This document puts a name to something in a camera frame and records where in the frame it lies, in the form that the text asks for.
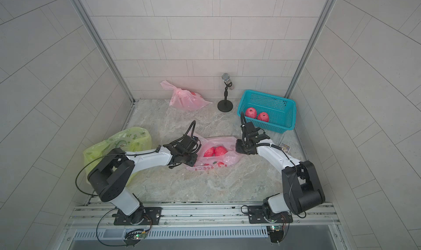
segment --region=wire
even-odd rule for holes
[[[96,238],[98,239],[98,242],[100,242],[101,244],[103,244],[103,245],[105,245],[105,246],[127,246],[127,244],[124,244],[124,245],[107,245],[107,244],[105,244],[105,243],[103,243],[103,242],[101,242],[101,240],[99,239],[99,237],[98,237],[98,226],[99,226],[99,224],[100,224],[100,222],[102,221],[102,219],[110,212],[110,211],[112,211],[112,210],[118,210],[118,208],[117,207],[115,207],[114,209],[111,209],[111,210],[109,210],[106,214],[104,214],[102,217],[101,217],[101,219],[99,220],[99,222],[98,222],[98,224],[96,225],[96,230],[95,230],[95,235],[96,235]]]

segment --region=teal plastic basket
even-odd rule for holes
[[[291,99],[246,90],[238,105],[238,116],[240,116],[241,112],[245,114],[247,108],[250,107],[257,111],[257,115],[261,112],[266,112],[269,115],[269,122],[246,116],[245,121],[253,122],[255,127],[259,126],[281,134],[287,130],[293,130],[295,127],[297,108],[295,102]]]

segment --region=microphone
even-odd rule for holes
[[[225,85],[230,89],[234,89],[234,86],[232,85],[231,79],[229,78],[229,74],[224,73],[222,75],[222,80],[224,81]]]

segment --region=metal frame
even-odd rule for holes
[[[89,15],[85,11],[85,8],[82,5],[82,2],[80,0],[70,0],[71,4],[75,8],[77,14],[79,15],[81,21],[83,22],[84,26],[87,29],[87,32],[92,37],[93,41],[96,44],[96,47],[98,48],[99,52],[101,53],[102,57],[104,58],[105,62],[107,63],[108,67],[110,68],[111,72],[114,74],[114,76],[117,78],[118,83],[123,87],[124,91],[128,95],[130,102],[134,104],[134,97],[132,93],[130,92],[129,88],[127,87],[127,84],[124,82],[123,77],[121,76],[120,72],[118,71],[117,67],[114,64],[113,59],[110,56],[110,53],[108,52],[107,48],[105,47],[104,43],[102,42],[102,39],[100,38],[95,26],[93,25]]]
[[[295,85],[298,82],[298,78],[300,78],[300,75],[304,69],[304,66],[307,63],[307,60],[310,57],[310,53],[312,52],[320,33],[323,30],[323,27],[328,20],[329,13],[332,11],[332,8],[335,5],[336,0],[326,0],[325,5],[323,7],[322,12],[320,13],[319,19],[317,21],[316,26],[314,27],[313,33],[310,37],[309,43],[307,44],[307,47],[303,53],[303,56],[301,57],[300,63],[298,64],[297,70],[295,71],[295,74],[291,80],[291,83],[288,87],[287,93],[285,94],[285,98],[289,98],[291,96],[291,93],[293,89],[295,88]]]

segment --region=marble floor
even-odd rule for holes
[[[217,108],[219,100],[197,111],[182,111],[169,106],[169,100],[140,100],[128,127],[140,126],[152,136],[152,147],[167,144],[182,136],[196,120],[195,133],[202,137],[241,137],[237,115],[239,100],[228,113]],[[284,134],[266,131],[275,144],[291,147],[290,154],[304,160],[293,130]],[[188,171],[184,165],[169,169],[153,167],[138,172],[128,188],[141,201],[262,201],[282,192],[281,174],[259,155],[244,155],[231,167],[209,171]]]

